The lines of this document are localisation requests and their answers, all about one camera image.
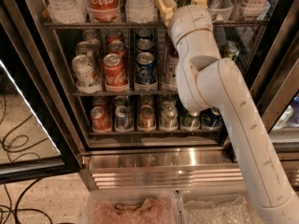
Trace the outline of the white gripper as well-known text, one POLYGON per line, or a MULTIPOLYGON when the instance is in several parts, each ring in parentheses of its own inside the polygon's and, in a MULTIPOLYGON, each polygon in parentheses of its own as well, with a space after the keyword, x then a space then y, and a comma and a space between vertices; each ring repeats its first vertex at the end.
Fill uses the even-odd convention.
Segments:
POLYGON ((207 0, 191 0, 191 5, 177 10, 174 0, 156 0, 162 21, 168 26, 168 34, 175 46, 190 33, 213 30, 211 16, 205 8, 206 2, 207 0))

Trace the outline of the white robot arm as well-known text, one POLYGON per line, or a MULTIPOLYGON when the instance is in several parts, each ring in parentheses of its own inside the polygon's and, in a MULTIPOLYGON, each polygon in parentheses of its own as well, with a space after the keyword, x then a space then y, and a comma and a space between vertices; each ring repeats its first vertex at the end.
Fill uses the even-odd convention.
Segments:
POLYGON ((156 0, 178 52, 176 81, 184 107, 217 107, 229 134, 249 198, 265 224, 299 224, 294 192, 235 62, 222 58, 206 0, 178 7, 156 0))

